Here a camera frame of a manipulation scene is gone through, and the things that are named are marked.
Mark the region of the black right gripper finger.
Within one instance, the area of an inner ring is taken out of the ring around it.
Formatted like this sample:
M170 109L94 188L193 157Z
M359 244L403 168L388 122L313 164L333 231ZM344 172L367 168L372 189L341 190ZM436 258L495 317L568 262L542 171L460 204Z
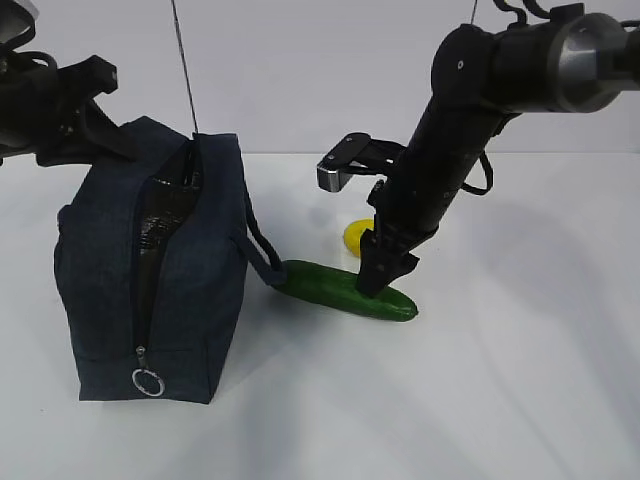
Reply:
M417 267L419 258L411 253L406 253L394 260L389 283L392 284L399 278L411 274Z
M382 245L376 233L370 229L360 238L360 269L357 290L367 297L377 296L391 282L391 254Z

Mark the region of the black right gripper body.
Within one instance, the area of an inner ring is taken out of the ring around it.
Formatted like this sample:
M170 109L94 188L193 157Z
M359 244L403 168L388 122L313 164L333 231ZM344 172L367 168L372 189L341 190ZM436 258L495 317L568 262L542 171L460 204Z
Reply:
M427 106L373 198L374 232L391 255L402 256L430 239L460 190L473 195L491 190L493 169L485 148L492 137L491 109Z

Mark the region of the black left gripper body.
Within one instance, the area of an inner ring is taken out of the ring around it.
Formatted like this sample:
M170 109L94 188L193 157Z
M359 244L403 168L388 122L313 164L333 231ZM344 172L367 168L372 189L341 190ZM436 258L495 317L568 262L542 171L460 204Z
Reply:
M43 52L3 54L1 158L33 154L43 167L117 158L90 145L79 125L87 101L117 88L117 68L97 55L60 68Z

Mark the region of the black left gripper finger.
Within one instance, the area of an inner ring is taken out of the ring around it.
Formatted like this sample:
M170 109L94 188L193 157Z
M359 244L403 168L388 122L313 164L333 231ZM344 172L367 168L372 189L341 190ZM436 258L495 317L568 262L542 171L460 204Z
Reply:
M85 140L99 150L125 161L136 161L139 151L134 140L91 99L79 109L79 125Z

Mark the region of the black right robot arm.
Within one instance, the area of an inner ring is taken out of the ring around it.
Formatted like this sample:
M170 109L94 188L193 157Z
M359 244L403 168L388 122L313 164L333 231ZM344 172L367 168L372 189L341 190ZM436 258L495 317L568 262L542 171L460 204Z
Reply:
M440 44L432 96L385 182L374 187L374 228L361 239L357 290L378 295L411 273L490 140L528 112L593 113L639 86L639 33L582 4L544 23L489 33L464 24Z

